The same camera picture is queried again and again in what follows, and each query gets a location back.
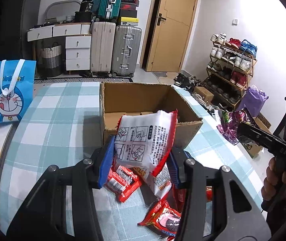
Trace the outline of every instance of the doraemon bag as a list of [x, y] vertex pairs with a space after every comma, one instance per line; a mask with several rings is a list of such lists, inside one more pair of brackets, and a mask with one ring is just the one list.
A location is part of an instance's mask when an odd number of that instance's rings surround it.
[[0, 62], [0, 122], [20, 121], [33, 100], [36, 61]]

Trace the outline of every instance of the rug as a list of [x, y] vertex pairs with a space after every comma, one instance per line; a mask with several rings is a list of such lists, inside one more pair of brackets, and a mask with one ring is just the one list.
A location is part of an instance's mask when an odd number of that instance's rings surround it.
[[34, 84], [48, 83], [79, 83], [79, 82], [105, 82], [105, 83], [132, 83], [131, 78], [52, 78], [52, 79], [35, 79]]

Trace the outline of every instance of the open cardboard box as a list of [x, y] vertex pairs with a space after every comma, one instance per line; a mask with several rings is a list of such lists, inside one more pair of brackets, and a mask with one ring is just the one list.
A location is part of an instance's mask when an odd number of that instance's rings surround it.
[[145, 115], [158, 110], [178, 110], [174, 145], [186, 148], [203, 124], [189, 103], [170, 85], [137, 83], [101, 83], [100, 112], [103, 143], [116, 135], [123, 115]]

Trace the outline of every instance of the door handle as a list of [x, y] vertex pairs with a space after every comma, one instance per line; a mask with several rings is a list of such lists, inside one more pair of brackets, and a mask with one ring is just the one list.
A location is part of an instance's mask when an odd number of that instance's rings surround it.
[[157, 21], [157, 26], [160, 26], [161, 20], [166, 21], [166, 18], [163, 18], [163, 17], [162, 17], [162, 14], [160, 13], [160, 14], [159, 14], [159, 19], [158, 19], [158, 21]]

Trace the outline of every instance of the white bag handle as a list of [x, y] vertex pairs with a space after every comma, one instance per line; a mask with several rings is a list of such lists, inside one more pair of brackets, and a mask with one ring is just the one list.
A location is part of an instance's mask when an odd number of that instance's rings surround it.
[[3, 76], [4, 76], [4, 68], [5, 68], [5, 63], [6, 60], [1, 61], [1, 70], [0, 70], [0, 87], [1, 87], [1, 92], [3, 93], [3, 95], [6, 97], [9, 93], [11, 93], [15, 86], [16, 86], [16, 82], [17, 82], [17, 78], [20, 74], [20, 71], [22, 70], [22, 67], [24, 65], [25, 60], [20, 59], [16, 69], [14, 71], [13, 77], [11, 79], [10, 85], [9, 85], [9, 89], [5, 88], [2, 89], [2, 80], [3, 80]]

